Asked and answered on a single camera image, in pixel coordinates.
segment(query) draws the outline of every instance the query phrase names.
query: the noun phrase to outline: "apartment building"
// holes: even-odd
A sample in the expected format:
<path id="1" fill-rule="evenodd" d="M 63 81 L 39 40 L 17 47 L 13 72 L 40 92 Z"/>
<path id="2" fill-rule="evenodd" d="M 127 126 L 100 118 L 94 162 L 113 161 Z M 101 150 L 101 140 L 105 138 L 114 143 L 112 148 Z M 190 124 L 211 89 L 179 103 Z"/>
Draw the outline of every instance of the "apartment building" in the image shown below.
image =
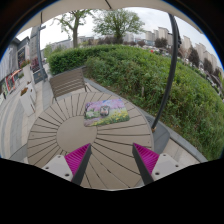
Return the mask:
<path id="1" fill-rule="evenodd" d="M 146 31 L 145 32 L 145 39 L 149 41 L 153 41 L 153 35 L 151 31 Z"/>
<path id="2" fill-rule="evenodd" d="M 203 55 L 204 55 L 204 58 L 207 58 L 212 63 L 212 56 L 208 51 L 205 51 Z"/>
<path id="3" fill-rule="evenodd" d="M 131 42 L 134 41 L 134 35 L 132 33 L 126 33 L 123 38 L 123 41 Z"/>
<path id="4" fill-rule="evenodd" d="M 184 37 L 184 41 L 183 41 L 183 47 L 188 50 L 191 47 L 191 40 L 189 37 L 183 36 Z"/>
<path id="5" fill-rule="evenodd" d="M 171 47 L 173 45 L 173 34 L 168 33 L 168 39 L 167 39 L 168 46 Z"/>
<path id="6" fill-rule="evenodd" d="M 216 59 L 216 57 L 213 54 L 211 54 L 211 58 L 212 58 L 212 61 L 211 61 L 212 67 L 215 70 L 216 67 L 217 67 L 217 59 Z"/>
<path id="7" fill-rule="evenodd" d="M 88 40 L 94 40 L 94 37 L 80 36 L 80 37 L 78 37 L 78 44 L 81 44 L 81 43 L 86 42 Z"/>
<path id="8" fill-rule="evenodd" d="M 159 38 L 165 38 L 168 40 L 169 30 L 163 27 L 158 27 L 158 28 L 159 28 Z"/>

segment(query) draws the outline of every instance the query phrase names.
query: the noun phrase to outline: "wooden bench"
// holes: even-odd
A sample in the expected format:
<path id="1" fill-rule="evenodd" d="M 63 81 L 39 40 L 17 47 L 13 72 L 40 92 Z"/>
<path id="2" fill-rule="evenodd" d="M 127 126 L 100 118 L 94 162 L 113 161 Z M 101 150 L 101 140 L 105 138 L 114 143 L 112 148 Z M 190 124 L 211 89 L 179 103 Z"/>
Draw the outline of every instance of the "wooden bench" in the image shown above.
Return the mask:
<path id="1" fill-rule="evenodd" d="M 83 71 L 86 71 L 86 66 L 63 72 L 51 78 L 50 85 L 53 92 L 53 99 L 55 98 L 57 101 L 57 97 L 82 88 L 85 88 L 87 92 Z"/>

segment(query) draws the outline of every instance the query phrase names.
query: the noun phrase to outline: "green shrub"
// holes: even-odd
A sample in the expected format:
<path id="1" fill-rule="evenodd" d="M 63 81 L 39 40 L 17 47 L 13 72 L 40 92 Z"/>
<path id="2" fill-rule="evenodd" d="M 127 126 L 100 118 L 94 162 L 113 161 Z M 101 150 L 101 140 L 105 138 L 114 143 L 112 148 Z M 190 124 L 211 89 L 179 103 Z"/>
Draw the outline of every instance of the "green shrub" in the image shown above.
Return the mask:
<path id="1" fill-rule="evenodd" d="M 19 77 L 19 79 L 21 79 L 23 76 L 24 76 L 24 74 L 22 73 L 18 77 Z"/>
<path id="2" fill-rule="evenodd" d="M 113 45 L 101 45 L 91 48 L 72 48 L 61 52 L 52 53 L 48 57 L 51 74 L 56 75 L 61 72 L 82 66 L 88 57 L 97 56 L 101 51 L 115 49 Z"/>
<path id="3" fill-rule="evenodd" d="M 87 65 L 87 77 L 111 86 L 155 116 L 167 85 L 170 58 L 130 46 L 69 49 L 50 56 L 54 74 Z M 208 159 L 218 159 L 224 145 L 224 104 L 201 73 L 177 62 L 161 121 L 183 136 Z"/>

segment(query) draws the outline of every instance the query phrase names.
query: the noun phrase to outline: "tree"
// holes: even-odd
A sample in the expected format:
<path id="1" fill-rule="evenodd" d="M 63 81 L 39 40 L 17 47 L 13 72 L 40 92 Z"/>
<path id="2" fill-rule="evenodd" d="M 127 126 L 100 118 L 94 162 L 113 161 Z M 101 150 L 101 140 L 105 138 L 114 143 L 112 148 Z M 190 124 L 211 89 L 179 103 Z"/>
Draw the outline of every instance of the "tree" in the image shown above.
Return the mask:
<path id="1" fill-rule="evenodd" d="M 219 73 L 218 76 L 219 76 L 219 80 L 222 84 L 222 86 L 221 86 L 222 94 L 224 95 L 224 78 L 222 77 L 221 73 Z"/>
<path id="2" fill-rule="evenodd" d="M 191 53 L 188 56 L 188 60 L 190 62 L 192 62 L 192 64 L 194 64 L 198 68 L 198 66 L 199 66 L 199 55 L 198 55 L 198 52 L 193 47 L 191 47 L 190 51 L 191 51 Z"/>
<path id="3" fill-rule="evenodd" d="M 212 63 L 207 58 L 204 59 L 204 70 L 209 74 L 213 73 Z"/>
<path id="4" fill-rule="evenodd" d="M 53 50 L 52 50 L 50 43 L 46 44 L 46 46 L 44 48 L 44 57 L 48 58 L 51 55 L 52 51 Z"/>
<path id="5" fill-rule="evenodd" d="M 158 48 L 166 48 L 167 46 L 167 39 L 165 38 L 157 38 L 155 40 L 155 46 L 158 47 Z"/>
<path id="6" fill-rule="evenodd" d="M 217 78 L 219 78 L 219 74 L 220 74 L 220 71 L 218 68 L 216 68 L 215 71 L 213 72 L 213 75 L 216 76 Z"/>
<path id="7" fill-rule="evenodd" d="M 145 46 L 145 42 L 144 42 L 144 40 L 140 40 L 140 41 L 138 42 L 138 45 L 139 45 L 140 47 Z"/>
<path id="8" fill-rule="evenodd" d="M 61 24 L 61 32 L 66 32 L 68 37 L 71 38 L 70 32 L 72 32 L 73 36 L 73 47 L 78 47 L 78 27 L 82 26 L 86 23 L 85 18 L 87 15 L 93 15 L 91 9 L 85 10 L 74 10 L 69 12 L 68 14 L 62 14 L 62 17 L 54 18 L 51 25 L 53 25 L 55 20 L 58 20 L 58 24 Z"/>
<path id="9" fill-rule="evenodd" d="M 93 32 L 101 35 L 114 35 L 117 43 L 122 43 L 122 38 L 127 32 L 140 34 L 145 32 L 142 28 L 144 23 L 135 12 L 124 9 L 114 11 L 102 10 L 94 16 L 95 24 Z"/>
<path id="10" fill-rule="evenodd" d="M 180 45 L 180 48 L 178 49 L 178 52 L 182 55 L 182 58 L 184 60 L 184 64 L 186 65 L 186 59 L 191 54 L 191 47 L 189 49 L 185 49 L 183 45 Z"/>

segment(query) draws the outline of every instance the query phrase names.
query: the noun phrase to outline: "round wooden table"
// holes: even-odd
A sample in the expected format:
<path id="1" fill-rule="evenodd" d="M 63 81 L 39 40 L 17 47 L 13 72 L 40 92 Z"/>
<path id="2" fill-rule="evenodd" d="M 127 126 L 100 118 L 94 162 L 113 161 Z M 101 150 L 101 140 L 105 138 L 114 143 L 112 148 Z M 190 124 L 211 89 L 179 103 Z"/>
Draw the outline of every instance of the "round wooden table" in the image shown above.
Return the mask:
<path id="1" fill-rule="evenodd" d="M 117 97 L 102 92 L 84 92 L 66 97 L 42 112 L 28 137 L 29 164 L 42 168 L 54 156 L 66 155 L 91 143 L 92 154 L 81 186 L 134 188 L 141 175 L 132 154 L 133 142 L 154 151 L 151 128 L 144 115 L 122 98 L 129 121 L 85 127 L 85 104 L 108 99 Z"/>

